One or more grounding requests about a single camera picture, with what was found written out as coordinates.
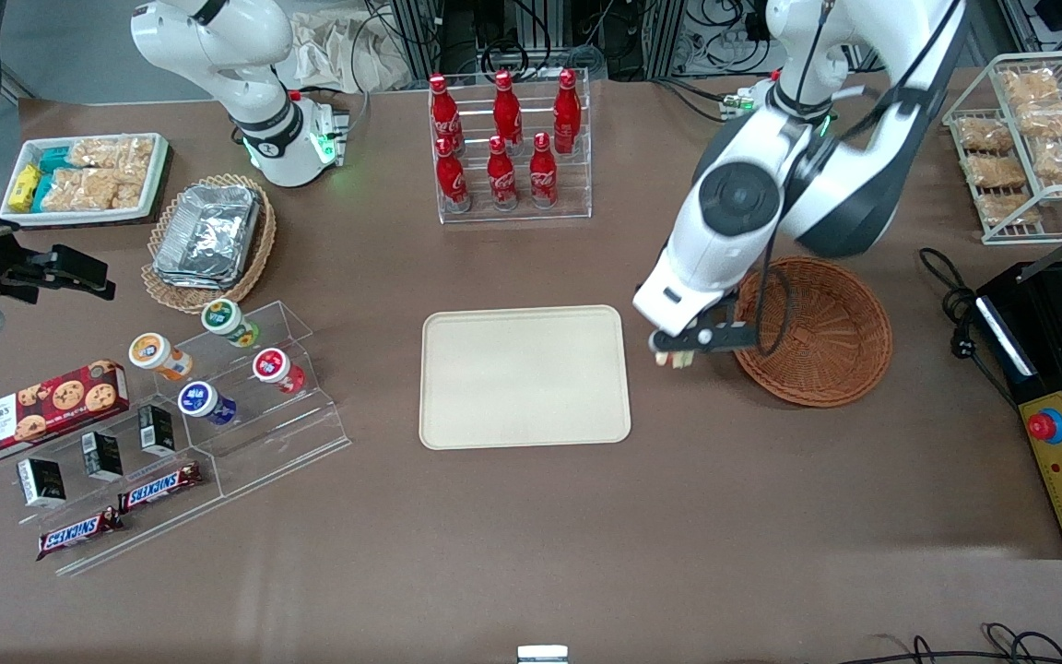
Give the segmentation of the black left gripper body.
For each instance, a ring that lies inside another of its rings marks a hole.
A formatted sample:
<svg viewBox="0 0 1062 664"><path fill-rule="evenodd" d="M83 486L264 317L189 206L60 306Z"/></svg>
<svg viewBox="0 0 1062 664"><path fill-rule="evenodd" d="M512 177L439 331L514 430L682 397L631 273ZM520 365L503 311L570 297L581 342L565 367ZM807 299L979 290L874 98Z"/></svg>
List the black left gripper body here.
<svg viewBox="0 0 1062 664"><path fill-rule="evenodd" d="M721 300L702 314L702 345L708 352L753 350L760 336L755 323L737 320L738 300Z"/></svg>

